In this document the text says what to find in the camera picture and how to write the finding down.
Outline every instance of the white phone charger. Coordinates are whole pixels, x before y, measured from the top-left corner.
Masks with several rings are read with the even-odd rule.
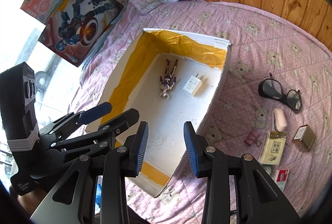
[[[190,79],[185,84],[183,89],[188,93],[190,93],[192,96],[194,96],[202,84],[203,82],[198,78],[197,74],[196,77],[195,76],[190,77]]]

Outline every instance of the black glasses frame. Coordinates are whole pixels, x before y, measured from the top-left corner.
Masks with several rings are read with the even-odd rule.
[[[264,92],[264,90],[263,90],[263,84],[264,84],[266,81],[268,81],[268,80],[271,80],[271,84],[272,84],[273,89],[275,89],[275,88],[274,88],[274,85],[273,85],[274,82],[275,82],[275,83],[278,83],[278,85],[280,85],[280,89],[281,89],[280,98],[274,98],[274,97],[271,97],[270,95],[268,95],[268,94],[266,94],[266,93]],[[288,95],[289,95],[291,92],[292,92],[293,94],[295,94],[295,95],[292,96],[292,97],[290,97],[290,98],[288,98]],[[258,94],[259,94],[259,96],[261,96],[261,97],[263,97],[263,98],[267,98],[267,99],[276,100],[276,101],[278,101],[278,102],[281,102],[283,105],[288,106],[288,107],[289,107],[294,113],[298,113],[298,112],[301,111],[301,109],[302,109],[302,98],[301,98],[301,95],[300,95],[300,91],[299,91],[299,90],[296,91],[296,90],[294,90],[294,89],[291,89],[290,91],[288,91],[287,94],[284,94],[284,93],[283,93],[283,86],[281,85],[280,82],[278,82],[277,80],[275,80],[275,79],[272,78],[272,74],[271,74],[271,73],[270,73],[270,78],[267,78],[267,79],[263,80],[263,81],[259,84],[259,86],[258,86]],[[298,101],[300,102],[300,108],[299,108],[299,109],[296,109],[295,107],[292,107],[291,104],[289,103],[289,100],[292,99],[292,98],[294,98],[294,97],[297,96],[297,95],[298,95],[298,100],[297,100],[297,102],[298,102]]]

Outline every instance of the yellow tape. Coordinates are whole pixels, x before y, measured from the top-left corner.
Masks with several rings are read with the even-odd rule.
[[[116,141],[115,147],[122,146],[122,143]],[[168,180],[170,179],[169,176],[159,171],[157,168],[153,167],[151,164],[143,161],[143,166],[141,173],[145,174],[150,180],[154,181],[159,185],[166,185]]]
[[[135,86],[139,83],[153,59],[161,53],[186,56],[219,70],[222,70],[226,59],[226,50],[199,44],[179,33],[167,30],[144,32],[128,59],[119,85],[113,90],[109,99],[113,107],[112,112],[102,118],[101,124],[124,111]]]

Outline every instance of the glasses lens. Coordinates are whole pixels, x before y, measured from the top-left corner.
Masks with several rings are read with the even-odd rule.
[[[290,90],[287,94],[287,103],[292,109],[299,111],[302,105],[301,95],[293,89]]]
[[[268,79],[263,83],[263,92],[270,97],[280,99],[283,95],[283,88],[276,80]]]

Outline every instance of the blue gripper pad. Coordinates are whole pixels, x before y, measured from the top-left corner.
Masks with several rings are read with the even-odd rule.
[[[198,168],[198,155],[196,153],[193,139],[195,139],[196,133],[190,121],[187,121],[183,126],[183,135],[185,138],[187,154],[191,171],[197,177],[199,174]]]
[[[83,112],[77,122],[79,125],[87,125],[101,118],[102,116],[109,114],[111,111],[112,105],[108,102],[104,102],[94,108],[91,108],[90,110]]]
[[[135,161],[134,172],[136,173],[136,176],[138,176],[138,173],[142,170],[148,138],[149,125],[147,122],[141,121],[130,150],[130,158]]]

